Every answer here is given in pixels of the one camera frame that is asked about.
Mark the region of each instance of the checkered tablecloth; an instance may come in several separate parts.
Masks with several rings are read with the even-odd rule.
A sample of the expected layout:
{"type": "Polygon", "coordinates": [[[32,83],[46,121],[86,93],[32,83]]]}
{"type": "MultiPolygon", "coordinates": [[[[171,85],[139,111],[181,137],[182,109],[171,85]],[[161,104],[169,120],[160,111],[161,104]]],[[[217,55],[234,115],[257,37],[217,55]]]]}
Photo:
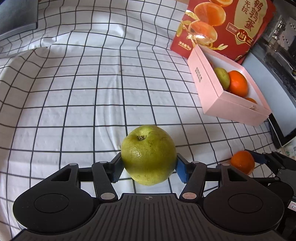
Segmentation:
{"type": "MultiPolygon", "coordinates": [[[[186,5],[173,0],[43,0],[38,29],[0,41],[0,240],[19,231],[14,200],[68,163],[111,161],[124,137],[155,124],[188,161],[275,150],[258,127],[204,115],[186,60],[169,50],[186,5]]],[[[271,176],[257,166],[251,176],[271,176]]],[[[176,173],[123,192],[180,194],[176,173]]],[[[206,195],[217,187],[206,183],[206,195]]],[[[82,188],[95,195],[91,183],[82,188]]]]}

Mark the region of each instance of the orange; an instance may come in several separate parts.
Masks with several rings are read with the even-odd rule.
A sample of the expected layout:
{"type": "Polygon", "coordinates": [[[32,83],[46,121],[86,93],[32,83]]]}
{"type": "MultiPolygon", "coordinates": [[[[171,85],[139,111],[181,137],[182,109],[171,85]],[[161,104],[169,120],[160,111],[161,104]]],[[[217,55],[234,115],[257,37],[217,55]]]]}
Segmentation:
{"type": "Polygon", "coordinates": [[[212,3],[216,3],[221,7],[227,7],[232,4],[233,0],[210,0],[212,3]]]}
{"type": "Polygon", "coordinates": [[[203,21],[193,21],[188,26],[188,30],[201,44],[211,44],[218,38],[216,30],[211,25],[203,21]]]}
{"type": "Polygon", "coordinates": [[[236,70],[228,72],[228,75],[230,78],[230,86],[228,88],[228,91],[244,98],[249,92],[248,82],[246,78],[236,70]]]}
{"type": "Polygon", "coordinates": [[[211,26],[220,26],[225,22],[224,9],[212,2],[203,2],[195,6],[195,15],[203,22],[211,26]]]}
{"type": "Polygon", "coordinates": [[[256,102],[254,99],[250,98],[250,97],[247,97],[247,98],[245,98],[245,99],[248,100],[248,101],[251,101],[251,102],[253,102],[253,103],[255,103],[255,104],[257,104],[257,102],[256,102]]]}
{"type": "Polygon", "coordinates": [[[235,153],[230,160],[230,164],[247,175],[250,175],[255,168],[254,158],[246,150],[235,153]]]}

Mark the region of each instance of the red package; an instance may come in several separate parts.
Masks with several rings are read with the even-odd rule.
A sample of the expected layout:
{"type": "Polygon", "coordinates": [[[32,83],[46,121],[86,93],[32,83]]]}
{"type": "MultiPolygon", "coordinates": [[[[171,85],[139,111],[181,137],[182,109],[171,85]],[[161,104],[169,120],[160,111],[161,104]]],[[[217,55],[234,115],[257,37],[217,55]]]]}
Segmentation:
{"type": "Polygon", "coordinates": [[[254,45],[275,10],[270,0],[190,0],[170,48],[188,58],[200,44],[237,61],[254,45]]]}

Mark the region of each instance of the screw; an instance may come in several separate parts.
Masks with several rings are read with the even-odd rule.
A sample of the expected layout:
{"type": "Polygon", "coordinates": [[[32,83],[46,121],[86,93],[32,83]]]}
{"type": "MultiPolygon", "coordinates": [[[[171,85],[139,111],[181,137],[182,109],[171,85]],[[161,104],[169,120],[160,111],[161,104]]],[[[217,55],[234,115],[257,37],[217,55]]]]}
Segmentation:
{"type": "Polygon", "coordinates": [[[193,192],[186,192],[186,193],[183,193],[182,197],[185,199],[195,199],[197,196],[193,192]]]}
{"type": "Polygon", "coordinates": [[[110,192],[105,192],[101,195],[101,198],[104,200],[111,200],[111,199],[115,198],[115,195],[110,192]]]}

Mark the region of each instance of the green fruit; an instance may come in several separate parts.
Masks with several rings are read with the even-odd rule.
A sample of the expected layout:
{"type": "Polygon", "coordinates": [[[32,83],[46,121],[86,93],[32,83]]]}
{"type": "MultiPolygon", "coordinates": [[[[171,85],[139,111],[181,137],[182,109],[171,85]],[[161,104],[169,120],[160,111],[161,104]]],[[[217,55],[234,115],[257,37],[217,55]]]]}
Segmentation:
{"type": "Polygon", "coordinates": [[[177,152],[172,138],[163,129],[143,125],[123,140],[121,158],[132,179],[151,186],[165,181],[172,174],[177,152]]]}
{"type": "Polygon", "coordinates": [[[222,85],[224,90],[228,90],[230,86],[230,78],[227,71],[223,68],[214,68],[214,72],[217,75],[217,78],[222,85]]]}

